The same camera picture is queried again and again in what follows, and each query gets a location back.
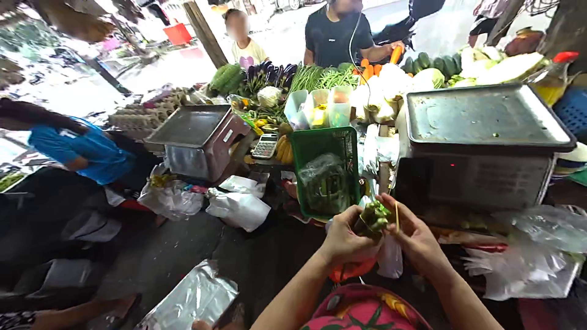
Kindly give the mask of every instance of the hand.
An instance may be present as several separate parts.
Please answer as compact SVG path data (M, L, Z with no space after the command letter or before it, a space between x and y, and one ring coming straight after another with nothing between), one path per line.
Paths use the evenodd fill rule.
M396 200L388 194L375 197L388 210L395 210ZM440 245L432 235L424 221L418 219L409 208L397 203L400 219L400 231L396 232L396 224L387 226L388 234L393 235L406 253L411 264L420 275L426 277L434 285L452 278L456 274Z
M404 43L401 40L394 41L394 42L390 43L390 45L392 47L392 50L396 49L397 47L402 47L402 49L406 48L406 46L404 45Z
M350 229L362 211L362 207L353 205L334 216L328 235L316 252L329 265L336 266L351 261L354 255L375 246L372 239L359 237Z

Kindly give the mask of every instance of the motorcycle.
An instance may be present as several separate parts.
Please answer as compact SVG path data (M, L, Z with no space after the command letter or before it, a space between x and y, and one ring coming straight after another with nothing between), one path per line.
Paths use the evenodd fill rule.
M414 31L414 25L416 22L421 18L426 16L430 16L435 12L442 9L444 6L445 0L410 0L408 7L409 7L409 14L408 17L402 19L398 23L394 24L387 24L381 31L372 31L371 34L373 35L373 41L375 45L387 45L388 43L392 43L394 41L401 40L407 48L414 50L414 45L412 44L412 37L416 34ZM403 59L404 54L400 56L400 59L397 63L400 63ZM378 61L373 62L372 64L385 64L389 63L390 56ZM356 52L355 55L355 62L360 63L362 57L360 52Z

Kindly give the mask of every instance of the blue shirt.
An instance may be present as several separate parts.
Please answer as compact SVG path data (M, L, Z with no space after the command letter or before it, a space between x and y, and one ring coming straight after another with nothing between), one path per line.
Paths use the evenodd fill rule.
M77 173L98 184L112 183L132 169L134 155L118 148L99 127L80 118L72 119L87 126L87 133L78 135L68 129L39 125L31 129L29 145L62 164L80 156L87 159L88 167Z

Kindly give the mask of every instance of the calculator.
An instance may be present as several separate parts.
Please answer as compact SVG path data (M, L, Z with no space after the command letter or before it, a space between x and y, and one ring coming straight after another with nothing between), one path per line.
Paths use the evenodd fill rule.
M263 134L253 149L253 157L268 159L273 157L277 146L277 134Z

